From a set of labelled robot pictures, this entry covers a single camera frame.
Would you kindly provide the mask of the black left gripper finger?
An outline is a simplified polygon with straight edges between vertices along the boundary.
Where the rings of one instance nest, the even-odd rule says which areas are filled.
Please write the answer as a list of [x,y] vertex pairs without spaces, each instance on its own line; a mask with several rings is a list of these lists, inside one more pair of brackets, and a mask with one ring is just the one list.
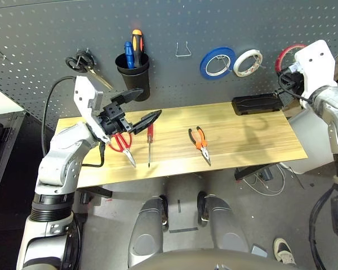
[[144,92],[144,90],[142,88],[129,89],[129,90],[126,90],[126,91],[112,97],[110,100],[111,100],[111,102],[116,102],[118,105],[127,104],[131,101],[134,101],[143,92]]
[[146,114],[141,118],[139,122],[133,125],[131,133],[138,134],[143,130],[149,128],[159,118],[161,113],[162,110],[157,110]]

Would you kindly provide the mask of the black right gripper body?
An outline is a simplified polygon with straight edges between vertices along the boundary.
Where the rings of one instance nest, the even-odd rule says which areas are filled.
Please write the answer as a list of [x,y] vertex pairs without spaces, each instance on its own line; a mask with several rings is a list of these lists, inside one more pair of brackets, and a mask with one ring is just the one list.
[[278,72],[278,83],[282,89],[301,96],[304,91],[304,76],[300,72],[290,70]]

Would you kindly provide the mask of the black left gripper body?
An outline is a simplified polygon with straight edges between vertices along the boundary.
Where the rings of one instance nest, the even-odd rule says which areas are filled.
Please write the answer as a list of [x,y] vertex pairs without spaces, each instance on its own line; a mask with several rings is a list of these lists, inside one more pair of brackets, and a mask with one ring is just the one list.
[[131,130],[131,124],[126,120],[125,113],[118,102],[112,102],[104,106],[103,111],[97,116],[97,119],[108,136]]

